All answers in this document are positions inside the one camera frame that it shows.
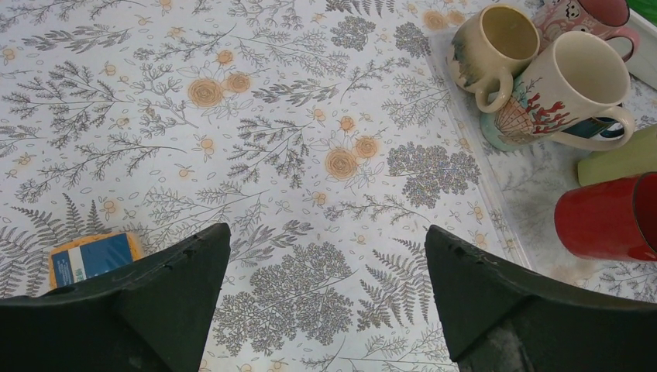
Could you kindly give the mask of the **pink patterned mug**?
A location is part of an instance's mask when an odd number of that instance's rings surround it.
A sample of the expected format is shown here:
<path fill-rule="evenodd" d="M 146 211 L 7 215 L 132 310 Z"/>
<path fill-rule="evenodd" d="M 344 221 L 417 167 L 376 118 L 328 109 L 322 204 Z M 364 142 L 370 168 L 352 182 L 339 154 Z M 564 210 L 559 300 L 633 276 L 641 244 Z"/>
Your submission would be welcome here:
<path fill-rule="evenodd" d="M 629 61 L 640 46 L 640 36 L 627 27 L 630 8 L 625 0 L 558 0 L 545 1 L 532 18 L 538 30 L 540 47 L 545 50 L 560 35 L 582 31 L 608 41 L 623 38 L 631 49 L 623 57 Z"/>

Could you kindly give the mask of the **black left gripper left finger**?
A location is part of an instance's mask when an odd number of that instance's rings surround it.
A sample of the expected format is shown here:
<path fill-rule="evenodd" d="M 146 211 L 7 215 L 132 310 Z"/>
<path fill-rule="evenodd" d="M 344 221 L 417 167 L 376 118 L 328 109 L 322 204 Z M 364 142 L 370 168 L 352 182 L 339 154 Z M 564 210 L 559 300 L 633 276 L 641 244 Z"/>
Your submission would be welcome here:
<path fill-rule="evenodd" d="M 1 301 L 3 371 L 195 371 L 229 262 L 217 223 L 107 274 Z"/>

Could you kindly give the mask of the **blue ribbed ceramic mug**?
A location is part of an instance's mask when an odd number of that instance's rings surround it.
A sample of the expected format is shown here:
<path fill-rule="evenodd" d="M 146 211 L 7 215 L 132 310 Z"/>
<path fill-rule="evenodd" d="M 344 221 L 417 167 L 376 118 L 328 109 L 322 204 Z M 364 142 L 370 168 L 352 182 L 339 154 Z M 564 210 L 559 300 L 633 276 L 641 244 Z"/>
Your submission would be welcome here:
<path fill-rule="evenodd" d="M 564 133 L 585 139 L 591 139 L 598 135 L 605 139 L 616 139 L 624 135 L 624 128 L 616 119 L 593 117 L 565 129 Z"/>

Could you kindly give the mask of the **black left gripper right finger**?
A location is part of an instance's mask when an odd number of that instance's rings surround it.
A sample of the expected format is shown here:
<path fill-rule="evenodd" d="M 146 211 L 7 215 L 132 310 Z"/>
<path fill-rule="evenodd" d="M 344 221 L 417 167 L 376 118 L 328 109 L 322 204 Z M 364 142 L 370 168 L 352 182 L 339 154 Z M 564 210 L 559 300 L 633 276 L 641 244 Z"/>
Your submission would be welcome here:
<path fill-rule="evenodd" d="M 425 253 L 449 357 L 461 371 L 654 371 L 656 306 L 588 291 L 438 226 Z"/>

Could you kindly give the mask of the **cream floral ceramic mug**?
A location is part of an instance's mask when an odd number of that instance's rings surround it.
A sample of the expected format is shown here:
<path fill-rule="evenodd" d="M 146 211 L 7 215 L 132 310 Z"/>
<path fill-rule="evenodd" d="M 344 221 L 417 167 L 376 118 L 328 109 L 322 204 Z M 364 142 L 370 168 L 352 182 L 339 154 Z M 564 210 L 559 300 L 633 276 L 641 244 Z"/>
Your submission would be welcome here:
<path fill-rule="evenodd" d="M 480 117 L 483 137 L 495 148 L 514 151 L 538 140 L 581 150 L 608 151 L 626 144 L 635 118 L 620 104 L 631 79 L 625 62 L 606 41 L 581 31 L 560 35 L 514 79 L 507 103 Z M 566 132 L 589 118 L 610 118 L 624 134 L 599 141 Z"/>

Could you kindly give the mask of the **yellow-green ceramic mug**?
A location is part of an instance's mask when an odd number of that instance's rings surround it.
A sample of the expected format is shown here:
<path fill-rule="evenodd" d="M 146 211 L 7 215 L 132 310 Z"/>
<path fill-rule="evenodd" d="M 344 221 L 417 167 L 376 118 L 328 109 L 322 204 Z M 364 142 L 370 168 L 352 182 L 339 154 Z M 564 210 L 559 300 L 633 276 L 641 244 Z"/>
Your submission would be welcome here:
<path fill-rule="evenodd" d="M 606 152 L 594 152 L 577 164 L 580 186 L 656 171 L 656 125 L 640 129 L 629 141 Z"/>

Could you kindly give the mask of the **red ceramic mug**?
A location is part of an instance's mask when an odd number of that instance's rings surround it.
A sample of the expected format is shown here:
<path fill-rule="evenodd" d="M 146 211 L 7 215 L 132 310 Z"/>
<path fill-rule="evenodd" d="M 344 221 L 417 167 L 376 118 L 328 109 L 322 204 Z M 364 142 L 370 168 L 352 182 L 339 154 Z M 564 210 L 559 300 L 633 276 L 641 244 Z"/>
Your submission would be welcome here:
<path fill-rule="evenodd" d="M 656 260 L 656 173 L 566 192 L 556 203 L 557 236 L 586 259 Z"/>

